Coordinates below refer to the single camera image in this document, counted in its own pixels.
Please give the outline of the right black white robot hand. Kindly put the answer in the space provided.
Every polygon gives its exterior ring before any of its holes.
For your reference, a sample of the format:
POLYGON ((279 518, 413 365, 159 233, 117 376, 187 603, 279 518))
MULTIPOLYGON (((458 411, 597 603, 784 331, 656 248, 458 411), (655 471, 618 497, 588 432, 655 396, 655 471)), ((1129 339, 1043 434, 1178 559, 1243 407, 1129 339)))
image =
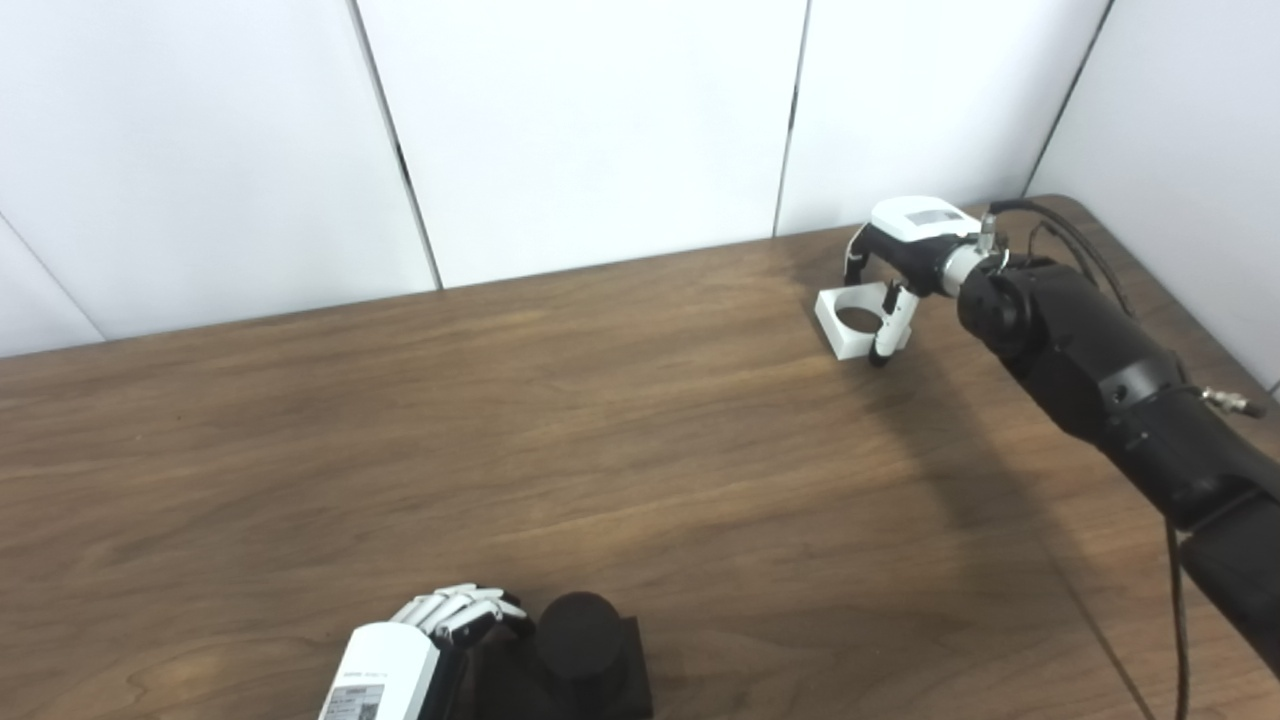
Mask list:
POLYGON ((902 346, 922 299, 956 297, 963 282, 993 255, 995 236, 942 199, 902 196, 874 205, 844 256, 846 286, 861 283, 873 258, 899 273, 881 301, 881 324, 868 352, 870 365, 887 365, 902 346))

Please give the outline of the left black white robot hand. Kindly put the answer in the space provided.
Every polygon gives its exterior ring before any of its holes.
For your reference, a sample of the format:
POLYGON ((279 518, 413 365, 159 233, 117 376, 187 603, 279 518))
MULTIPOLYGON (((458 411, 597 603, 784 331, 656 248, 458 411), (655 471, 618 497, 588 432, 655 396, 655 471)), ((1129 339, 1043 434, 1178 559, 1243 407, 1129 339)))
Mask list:
POLYGON ((462 583, 419 594, 351 634, 321 719, 448 719, 471 651, 495 629, 530 637, 535 621, 502 588, 462 583))

